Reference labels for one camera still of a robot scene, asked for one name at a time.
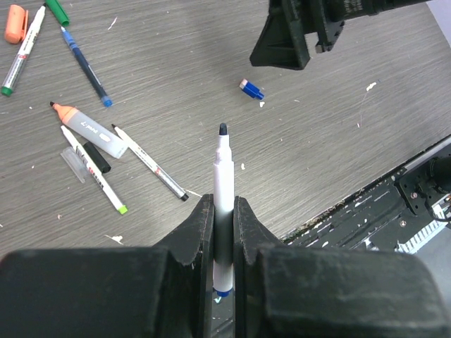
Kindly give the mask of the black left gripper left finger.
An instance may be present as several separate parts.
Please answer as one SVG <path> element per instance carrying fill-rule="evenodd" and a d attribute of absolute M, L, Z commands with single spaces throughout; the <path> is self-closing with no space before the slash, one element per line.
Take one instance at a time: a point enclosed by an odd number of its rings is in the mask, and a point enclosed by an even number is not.
<path fill-rule="evenodd" d="M 153 246 L 23 249 L 1 259 L 2 337 L 208 337 L 214 205 Z"/>

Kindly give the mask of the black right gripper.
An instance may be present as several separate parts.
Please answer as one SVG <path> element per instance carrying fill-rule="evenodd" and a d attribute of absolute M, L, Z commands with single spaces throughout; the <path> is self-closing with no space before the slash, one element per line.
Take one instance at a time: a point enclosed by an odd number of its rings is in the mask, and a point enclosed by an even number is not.
<path fill-rule="evenodd" d="M 254 67 L 303 70 L 310 56 L 305 34 L 316 32 L 316 53 L 331 51 L 346 20 L 423 3 L 424 0 L 270 1 L 263 30 L 249 57 Z"/>

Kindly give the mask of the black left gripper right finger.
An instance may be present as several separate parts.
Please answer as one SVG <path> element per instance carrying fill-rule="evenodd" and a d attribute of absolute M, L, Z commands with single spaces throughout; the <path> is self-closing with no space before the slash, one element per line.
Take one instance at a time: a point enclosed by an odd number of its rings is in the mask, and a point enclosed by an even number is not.
<path fill-rule="evenodd" d="M 416 256 L 288 246 L 245 198 L 233 211 L 236 337 L 446 337 L 447 309 Z"/>

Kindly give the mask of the white marker with blue end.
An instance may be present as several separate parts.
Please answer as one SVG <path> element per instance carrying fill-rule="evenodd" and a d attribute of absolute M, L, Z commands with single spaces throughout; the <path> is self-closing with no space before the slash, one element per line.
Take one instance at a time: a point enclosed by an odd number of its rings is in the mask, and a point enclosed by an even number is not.
<path fill-rule="evenodd" d="M 233 289 L 234 162 L 225 123 L 218 131 L 214 160 L 214 263 L 213 288 L 220 297 Z"/>

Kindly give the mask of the blue marker cap with eraser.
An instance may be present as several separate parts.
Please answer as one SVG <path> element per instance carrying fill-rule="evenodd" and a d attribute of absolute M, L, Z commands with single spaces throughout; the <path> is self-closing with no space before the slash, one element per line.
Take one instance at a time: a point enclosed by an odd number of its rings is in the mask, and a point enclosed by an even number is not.
<path fill-rule="evenodd" d="M 246 95 L 253 99 L 264 99 L 264 94 L 260 91 L 260 89 L 246 79 L 241 81 L 239 87 Z"/>

